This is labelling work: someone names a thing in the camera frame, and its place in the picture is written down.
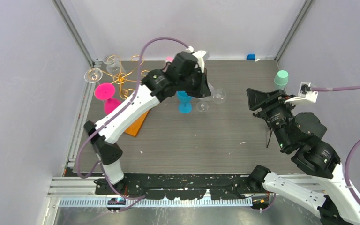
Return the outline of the blue plastic wine glass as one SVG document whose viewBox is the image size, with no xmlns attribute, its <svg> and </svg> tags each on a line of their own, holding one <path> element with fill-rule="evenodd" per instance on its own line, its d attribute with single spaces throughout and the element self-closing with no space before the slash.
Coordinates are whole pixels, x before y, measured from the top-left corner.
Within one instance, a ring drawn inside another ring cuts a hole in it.
<svg viewBox="0 0 360 225">
<path fill-rule="evenodd" d="M 178 110 L 180 113 L 187 114 L 192 111 L 191 101 L 192 96 L 189 96 L 185 91 L 177 91 L 177 98 L 179 100 Z"/>
</svg>

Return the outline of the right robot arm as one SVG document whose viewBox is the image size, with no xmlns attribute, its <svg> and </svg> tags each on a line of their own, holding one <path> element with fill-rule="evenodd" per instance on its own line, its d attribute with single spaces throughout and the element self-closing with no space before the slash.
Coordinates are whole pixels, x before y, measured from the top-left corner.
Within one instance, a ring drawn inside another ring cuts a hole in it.
<svg viewBox="0 0 360 225">
<path fill-rule="evenodd" d="M 323 141 L 327 128 L 312 112 L 292 114 L 297 104 L 315 103 L 319 92 L 330 88 L 311 87 L 302 83 L 297 95 L 283 90 L 262 92 L 247 89 L 248 106 L 263 119 L 274 133 L 280 151 L 291 155 L 291 161 L 315 180 L 323 192 L 318 193 L 286 181 L 270 169 L 257 165 L 248 176 L 254 192 L 266 190 L 279 194 L 309 210 L 324 225 L 360 225 L 360 193 L 349 178 L 355 144 L 342 163 L 335 149 Z"/>
</svg>

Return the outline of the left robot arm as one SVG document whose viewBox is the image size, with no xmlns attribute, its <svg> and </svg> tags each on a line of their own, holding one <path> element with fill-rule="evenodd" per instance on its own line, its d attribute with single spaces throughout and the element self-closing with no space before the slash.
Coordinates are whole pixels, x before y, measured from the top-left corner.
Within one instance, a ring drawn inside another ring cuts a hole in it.
<svg viewBox="0 0 360 225">
<path fill-rule="evenodd" d="M 102 163 L 107 188 L 112 193 L 120 194 L 125 188 L 120 165 L 123 151 L 117 145 L 119 137 L 145 112 L 178 91 L 194 98 L 210 96 L 205 68 L 208 57 L 208 52 L 204 50 L 178 53 L 165 69 L 151 70 L 137 90 L 109 115 L 95 123 L 87 121 L 84 124 L 84 130 Z"/>
</svg>

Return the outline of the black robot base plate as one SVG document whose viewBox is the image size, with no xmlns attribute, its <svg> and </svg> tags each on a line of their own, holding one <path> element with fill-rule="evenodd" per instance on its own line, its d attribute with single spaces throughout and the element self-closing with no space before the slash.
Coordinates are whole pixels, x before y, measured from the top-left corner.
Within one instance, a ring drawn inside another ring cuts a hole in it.
<svg viewBox="0 0 360 225">
<path fill-rule="evenodd" d="M 126 173 L 116 184 L 105 178 L 94 180 L 97 195 L 120 193 L 147 200 L 241 200 L 251 197 L 253 204 L 267 206 L 274 193 L 240 174 Z"/>
</svg>

